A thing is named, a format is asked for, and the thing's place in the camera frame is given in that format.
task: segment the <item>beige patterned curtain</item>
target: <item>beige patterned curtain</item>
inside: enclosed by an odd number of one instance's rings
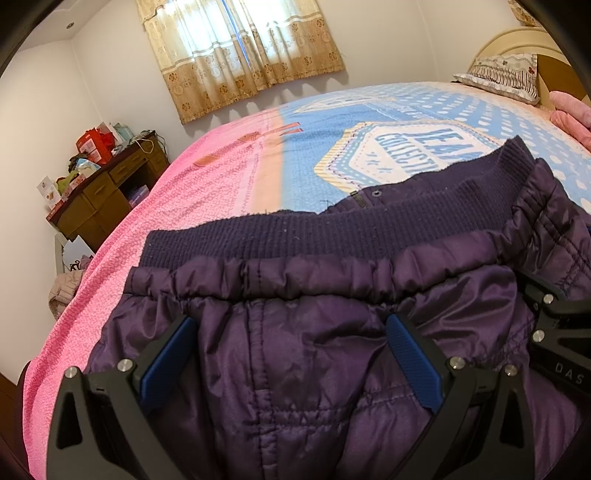
[[[345,67],[316,0],[137,0],[181,122]]]
[[[519,20],[526,27],[541,27],[542,25],[538,22],[532,14],[530,14],[525,8],[523,8],[515,0],[507,0],[515,18]]]

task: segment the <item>purple jacket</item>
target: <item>purple jacket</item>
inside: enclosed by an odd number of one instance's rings
[[[86,371],[136,358],[183,312],[198,348],[150,422],[186,472],[387,479],[430,418],[386,345],[399,312],[447,356],[519,367],[545,478],[586,411],[529,368],[534,318],[512,269],[588,297],[589,216],[519,139],[379,189],[322,215],[154,232]]]

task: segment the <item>headboard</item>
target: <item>headboard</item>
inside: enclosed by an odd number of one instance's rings
[[[481,48],[470,67],[478,57],[510,53],[538,54],[538,91],[541,106],[554,110],[550,102],[552,90],[570,93],[591,106],[587,92],[574,69],[556,42],[543,28],[514,28],[497,35]]]

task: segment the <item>ceiling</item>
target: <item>ceiling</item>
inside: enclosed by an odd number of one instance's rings
[[[64,0],[22,44],[21,50],[53,41],[69,40],[110,0]],[[69,23],[74,26],[69,30]]]

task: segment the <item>white cable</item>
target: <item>white cable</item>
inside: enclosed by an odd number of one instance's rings
[[[152,150],[150,150],[149,152],[146,152],[146,151],[144,150],[144,148],[142,147],[142,144],[141,144],[141,143],[139,143],[140,141],[144,141],[144,142],[150,142],[150,143],[152,144]],[[153,142],[152,140],[148,140],[147,138],[139,138],[139,139],[137,139],[137,140],[135,141],[135,143],[137,143],[137,144],[138,144],[138,146],[139,146],[139,147],[142,149],[142,152],[144,152],[146,155],[150,155],[150,154],[151,154],[151,153],[154,151],[155,145],[154,145],[154,142]]]

